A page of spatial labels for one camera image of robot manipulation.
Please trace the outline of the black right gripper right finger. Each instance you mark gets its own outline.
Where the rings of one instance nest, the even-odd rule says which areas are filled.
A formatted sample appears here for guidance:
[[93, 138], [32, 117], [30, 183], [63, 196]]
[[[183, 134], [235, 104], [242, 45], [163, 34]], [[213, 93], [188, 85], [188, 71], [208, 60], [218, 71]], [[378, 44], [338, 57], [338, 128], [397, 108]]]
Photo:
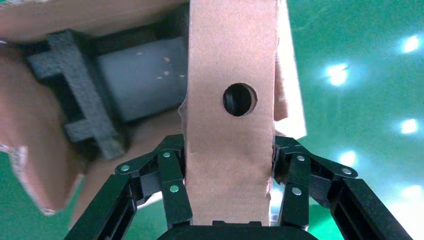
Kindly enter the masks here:
[[351, 167], [317, 156], [296, 139], [275, 136], [273, 179], [284, 185], [280, 226], [309, 227], [309, 199], [328, 209], [345, 240], [411, 236]]

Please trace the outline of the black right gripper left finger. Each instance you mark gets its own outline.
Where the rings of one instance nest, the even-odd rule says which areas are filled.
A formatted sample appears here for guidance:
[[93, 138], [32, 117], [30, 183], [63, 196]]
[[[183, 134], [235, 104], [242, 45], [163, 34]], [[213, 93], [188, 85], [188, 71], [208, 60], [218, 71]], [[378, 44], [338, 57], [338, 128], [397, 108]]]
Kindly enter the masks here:
[[150, 153], [115, 168], [66, 235], [67, 240], [122, 240], [138, 207], [161, 193], [167, 227], [190, 225], [193, 212], [186, 187], [185, 141], [168, 135]]

